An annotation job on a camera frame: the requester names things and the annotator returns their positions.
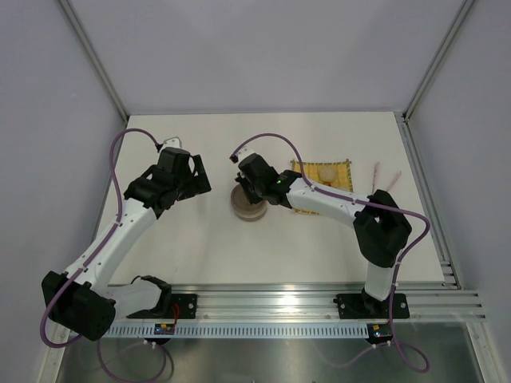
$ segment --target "metal frame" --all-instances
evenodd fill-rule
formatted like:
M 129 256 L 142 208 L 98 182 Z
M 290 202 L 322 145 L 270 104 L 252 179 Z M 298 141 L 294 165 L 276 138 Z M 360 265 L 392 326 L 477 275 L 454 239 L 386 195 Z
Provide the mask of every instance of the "metal frame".
M 52 333 L 49 335 L 48 339 L 55 343 L 63 343 L 68 338 L 69 329 L 54 323 Z M 38 379 L 36 380 L 37 383 L 55 383 L 58 371 L 61 368 L 64 352 L 65 348 L 51 349 L 50 347 L 47 347 L 41 370 L 39 371 Z
M 90 42 L 89 36 L 87 36 L 87 33 L 85 32 L 85 28 L 83 27 L 83 24 L 81 23 L 76 10 L 74 10 L 74 7 L 69 0 L 55 0 L 55 2 L 61 10 L 64 19 L 69 23 L 69 26 L 71 27 L 74 35 L 77 37 L 85 56 L 92 64 L 100 83 L 103 85 L 103 88 L 112 101 L 113 106 L 117 110 L 117 113 L 121 117 L 122 121 L 125 124 L 128 124 L 129 115 L 126 112 L 126 108 L 122 103 L 121 98 L 117 94 L 117 91 L 115 90 L 109 75 L 105 71 L 105 68 L 103 68 L 103 65 L 97 56 L 92 43 Z
M 417 90 L 415 90 L 414 96 L 412 97 L 410 103 L 406 107 L 406 111 L 404 114 L 405 121 L 410 121 L 412 114 L 414 114 L 415 109 L 417 108 L 418 103 L 421 101 L 424 93 L 429 88 L 430 84 L 434 81 L 442 62 L 445 60 L 447 53 L 450 51 L 450 48 L 453 46 L 453 43 L 456 37 L 459 35 L 461 28 L 465 24 L 467 17 L 470 14 L 470 11 L 473 9 L 477 0 L 465 0 L 463 4 L 461 4 L 456 16 L 454 16 L 454 20 L 451 22 L 449 29 L 447 30 L 446 35 L 442 39 L 440 46 L 437 49 L 437 52 L 433 56 L 433 60 L 428 66 L 426 72 L 424 73 L 424 77 L 422 78 Z
M 405 122 L 404 116 L 401 116 L 399 113 L 395 113 L 395 118 L 406 150 L 406 156 L 410 162 L 415 183 L 419 191 L 422 206 L 431 221 L 431 235 L 433 236 L 434 245 L 437 248 L 438 257 L 441 262 L 450 263 L 455 282 L 458 288 L 461 289 L 463 287 L 463 281 L 458 272 L 456 257 L 453 256 L 452 246 L 450 246 L 449 238 L 446 235 L 446 230 L 444 230 L 445 225 L 442 223 L 442 219 L 435 207 L 434 197 L 432 196 L 429 186 L 430 183 L 428 182 L 429 177 L 422 165 L 423 161 L 415 143 L 414 134 L 410 128 L 410 122 Z
M 197 300 L 195 323 L 376 323 L 386 320 L 340 320 L 333 298 L 339 291 L 360 290 L 280 290 L 280 291 L 195 291 Z M 189 291 L 175 286 L 174 291 Z M 396 322 L 483 322 L 485 312 L 476 291 L 472 290 L 399 290 L 405 293 L 410 319 Z
M 103 338 L 185 338 L 185 339 L 367 339 L 363 323 L 180 323 L 161 332 L 155 322 L 116 322 Z
M 489 335 L 488 324 L 467 323 L 466 327 L 483 379 L 488 382 L 506 382 L 500 358 Z

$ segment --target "white table surface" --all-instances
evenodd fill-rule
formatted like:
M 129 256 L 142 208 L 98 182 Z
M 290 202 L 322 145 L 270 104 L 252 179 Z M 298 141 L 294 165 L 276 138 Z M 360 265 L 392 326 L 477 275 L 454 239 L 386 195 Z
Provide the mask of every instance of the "white table surface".
M 332 219 L 268 207 L 258 222 L 235 217 L 230 193 L 237 167 L 228 157 L 243 140 L 261 132 L 289 138 L 304 161 L 352 161 L 355 192 L 371 191 L 373 167 L 380 161 L 377 187 L 391 191 L 399 207 L 423 213 L 393 113 L 265 113 L 226 115 L 132 116 L 129 128 L 144 128 L 159 141 L 181 138 L 183 148 L 201 154 L 212 191 L 176 203 L 149 228 L 126 255 L 112 283 L 151 274 L 169 283 L 363 282 L 366 260 L 355 232 Z M 277 171 L 290 167 L 290 148 L 276 138 L 251 144 Z M 124 191 L 158 155 L 138 133 L 125 136 L 117 162 Z M 110 188 L 100 229 L 116 211 Z M 409 218 L 411 239 L 423 229 Z M 401 282 L 443 282 L 442 269 L 428 235 L 405 258 Z

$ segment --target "white wall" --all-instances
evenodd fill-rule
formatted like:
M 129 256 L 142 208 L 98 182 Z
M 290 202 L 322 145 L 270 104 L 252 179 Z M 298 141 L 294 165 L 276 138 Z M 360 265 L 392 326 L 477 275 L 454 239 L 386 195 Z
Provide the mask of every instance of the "white wall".
M 72 0 L 131 114 L 403 110 L 462 0 Z
M 0 375 L 35 377 L 41 280 L 88 245 L 121 129 L 52 0 L 0 2 Z
M 478 2 L 412 128 L 465 286 L 511 371 L 511 2 Z

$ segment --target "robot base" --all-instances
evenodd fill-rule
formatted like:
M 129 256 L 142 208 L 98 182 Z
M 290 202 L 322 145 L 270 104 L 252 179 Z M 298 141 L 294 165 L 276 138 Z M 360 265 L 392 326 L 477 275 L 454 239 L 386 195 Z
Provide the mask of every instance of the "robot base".
M 340 319 L 383 319 L 389 318 L 389 298 L 383 302 L 368 299 L 363 291 L 361 294 L 337 294 L 334 303 L 337 304 Z M 410 311 L 404 294 L 394 294 L 392 318 L 408 319 Z
M 174 319 L 172 307 L 179 306 L 180 314 L 179 319 L 195 319 L 197 311 L 197 294 L 171 294 L 170 301 L 167 305 L 167 310 L 153 311 L 141 310 L 128 315 L 130 319 Z

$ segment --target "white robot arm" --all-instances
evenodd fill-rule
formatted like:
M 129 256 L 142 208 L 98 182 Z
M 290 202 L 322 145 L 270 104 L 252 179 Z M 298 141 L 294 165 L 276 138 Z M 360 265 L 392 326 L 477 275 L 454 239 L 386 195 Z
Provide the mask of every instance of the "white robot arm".
M 193 159 L 194 169 L 189 160 Z M 158 278 L 141 277 L 127 286 L 109 286 L 110 279 L 138 238 L 176 201 L 211 191 L 200 156 L 180 148 L 175 137 L 166 141 L 156 165 L 134 180 L 124 194 L 123 215 L 100 233 L 90 247 L 62 274 L 49 272 L 42 281 L 46 305 L 77 270 L 83 271 L 62 293 L 49 318 L 89 340 L 97 340 L 118 318 L 148 310 L 156 318 L 170 311 L 171 286 Z M 84 261 L 118 225 L 93 261 Z
M 362 255 L 369 261 L 362 291 L 364 310 L 368 315 L 385 316 L 383 311 L 392 285 L 395 260 L 406 245 L 411 226 L 403 214 L 347 202 L 315 189 L 319 187 L 335 195 L 344 195 L 348 200 L 397 207 L 390 195 L 381 190 L 373 195 L 357 195 L 306 182 L 300 173 L 291 170 L 278 173 L 262 156 L 247 147 L 242 147 L 231 160 L 238 164 L 240 172 L 236 181 L 249 202 L 258 203 L 265 199 L 274 205 L 314 211 L 355 229 Z

